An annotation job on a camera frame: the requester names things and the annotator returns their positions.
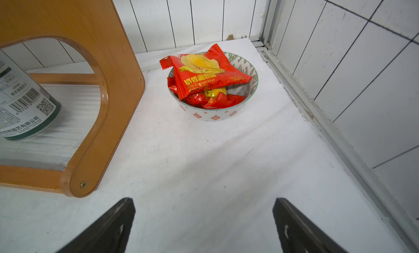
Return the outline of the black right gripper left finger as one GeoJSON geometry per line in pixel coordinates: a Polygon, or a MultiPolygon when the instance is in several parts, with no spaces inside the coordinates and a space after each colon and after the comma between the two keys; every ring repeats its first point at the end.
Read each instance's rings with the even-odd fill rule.
{"type": "Polygon", "coordinates": [[[124,253],[134,217],[133,199],[123,198],[59,252],[124,253]]]}

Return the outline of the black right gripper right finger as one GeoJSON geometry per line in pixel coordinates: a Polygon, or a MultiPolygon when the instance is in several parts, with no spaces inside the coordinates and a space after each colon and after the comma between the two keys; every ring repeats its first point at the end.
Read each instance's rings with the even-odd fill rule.
{"type": "Polygon", "coordinates": [[[273,217],[284,253],[345,253],[286,198],[277,198],[273,217]]]}

